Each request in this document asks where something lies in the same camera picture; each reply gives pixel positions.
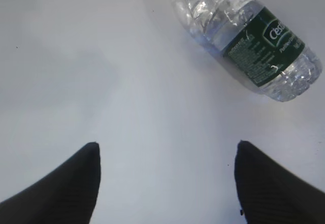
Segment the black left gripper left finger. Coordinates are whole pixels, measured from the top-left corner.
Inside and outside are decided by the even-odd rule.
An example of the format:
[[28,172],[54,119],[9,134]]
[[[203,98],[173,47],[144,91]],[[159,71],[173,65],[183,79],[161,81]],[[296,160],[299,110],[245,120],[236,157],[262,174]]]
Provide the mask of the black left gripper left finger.
[[48,175],[2,201],[1,223],[90,223],[100,182],[100,146],[87,143]]

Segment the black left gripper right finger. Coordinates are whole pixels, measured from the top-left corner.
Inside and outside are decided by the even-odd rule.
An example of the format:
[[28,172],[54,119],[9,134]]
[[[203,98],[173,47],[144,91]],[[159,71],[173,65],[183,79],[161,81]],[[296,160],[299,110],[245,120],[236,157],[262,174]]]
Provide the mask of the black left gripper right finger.
[[324,223],[324,192],[248,141],[238,143],[234,177],[247,223]]

